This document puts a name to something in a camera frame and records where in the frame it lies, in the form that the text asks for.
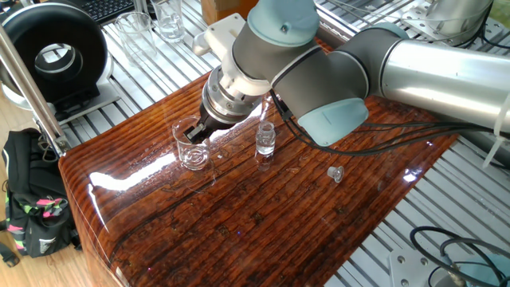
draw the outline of bolt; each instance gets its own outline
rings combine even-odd
[[[283,26],[281,27],[281,32],[283,32],[283,33],[287,33],[287,32],[288,32],[288,26],[287,26],[287,25],[283,25]]]

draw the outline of wooden table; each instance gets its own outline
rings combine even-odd
[[[331,155],[296,140],[266,99],[246,121],[211,137],[204,171],[188,171],[171,125],[198,112],[206,79],[61,158],[97,285],[111,285],[105,270],[131,286],[322,285],[455,140]],[[366,104],[368,122],[433,119],[381,98]],[[276,126],[269,165],[255,156],[261,117]],[[334,147],[359,150],[401,132],[355,132]],[[340,184],[327,176],[330,166],[345,167]]]

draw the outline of small glass vial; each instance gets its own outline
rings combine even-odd
[[[274,132],[274,124],[263,121],[258,125],[257,151],[261,155],[271,155],[274,152],[277,134]]]

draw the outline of drinking glass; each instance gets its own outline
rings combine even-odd
[[[184,38],[182,0],[151,0],[163,39],[178,42]]]
[[[141,65],[156,57],[158,52],[152,38],[149,15],[140,12],[121,14],[115,21],[115,27],[131,64]]]
[[[184,132],[191,126],[196,126],[199,118],[189,116],[172,125],[172,133],[177,141],[178,157],[183,166],[192,171],[203,169],[209,161],[209,139],[201,143],[191,143]]]

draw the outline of black backpack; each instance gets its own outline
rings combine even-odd
[[[9,132],[2,151],[8,182],[5,222],[21,255],[32,258],[49,255],[69,245],[80,249],[64,183],[58,171],[57,156],[35,129]],[[4,245],[3,260],[10,267],[19,260]]]

